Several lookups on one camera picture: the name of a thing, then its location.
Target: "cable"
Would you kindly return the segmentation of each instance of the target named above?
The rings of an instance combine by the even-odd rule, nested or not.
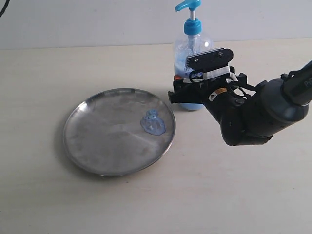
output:
[[[5,2],[5,4],[4,4],[2,10],[0,11],[0,18],[1,18],[1,16],[3,15],[3,13],[5,12],[6,8],[8,7],[9,2],[10,2],[10,0],[6,0],[6,2]]]

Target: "blue pump head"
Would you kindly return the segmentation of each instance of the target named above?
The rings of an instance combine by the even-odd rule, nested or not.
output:
[[[175,11],[181,11],[188,7],[190,9],[190,18],[184,23],[184,33],[189,36],[194,36],[201,33],[201,22],[196,18],[195,10],[201,5],[200,0],[185,0],[175,7]]]

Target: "metal plate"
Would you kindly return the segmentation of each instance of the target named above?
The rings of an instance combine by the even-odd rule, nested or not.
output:
[[[165,133],[147,133],[140,124],[155,109]],[[176,130],[172,110],[157,96],[124,88],[96,94],[69,116],[63,131],[68,157],[86,171],[123,176],[140,171],[167,152]]]

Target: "plastic bottle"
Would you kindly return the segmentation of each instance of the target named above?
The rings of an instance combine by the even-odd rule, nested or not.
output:
[[[175,7],[176,11],[189,8],[190,18],[184,23],[184,32],[174,43],[175,75],[181,78],[189,78],[190,68],[185,67],[188,55],[207,51],[213,48],[213,41],[202,32],[201,22],[195,16],[195,10],[201,5],[200,0],[185,0]],[[181,103],[180,106],[186,110],[195,111],[203,107],[202,104]]]

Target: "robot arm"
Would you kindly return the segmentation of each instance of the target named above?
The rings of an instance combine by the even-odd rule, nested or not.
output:
[[[187,66],[193,72],[189,79],[174,81],[174,92],[168,92],[170,102],[204,104],[231,146],[265,144],[307,115],[312,99],[312,61],[299,71],[253,87],[247,84],[245,74],[235,75],[228,65],[232,58],[233,52],[224,48],[189,56]]]

